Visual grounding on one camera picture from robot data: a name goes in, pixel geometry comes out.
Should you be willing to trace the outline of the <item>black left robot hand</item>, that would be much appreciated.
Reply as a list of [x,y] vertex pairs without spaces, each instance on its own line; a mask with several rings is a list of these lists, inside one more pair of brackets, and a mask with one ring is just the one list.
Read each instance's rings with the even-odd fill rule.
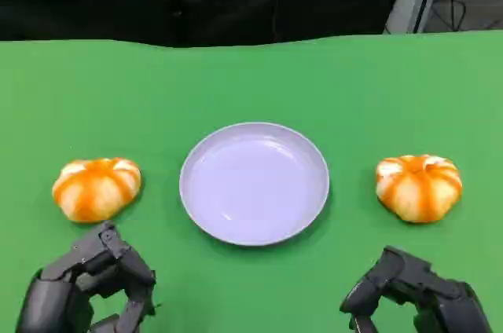
[[[125,241],[112,221],[76,240],[69,252],[32,277],[18,317],[18,332],[138,332],[155,316],[156,273]],[[95,322],[91,300],[119,292],[121,313]]]

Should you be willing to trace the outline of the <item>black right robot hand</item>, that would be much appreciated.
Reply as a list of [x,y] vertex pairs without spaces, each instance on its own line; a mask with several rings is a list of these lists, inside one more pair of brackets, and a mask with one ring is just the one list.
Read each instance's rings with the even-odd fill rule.
[[491,332],[483,306],[466,282],[445,279],[431,263],[397,248],[386,246],[375,265],[341,302],[340,312],[351,316],[349,328],[376,332],[372,315],[382,298],[416,307],[417,332]]

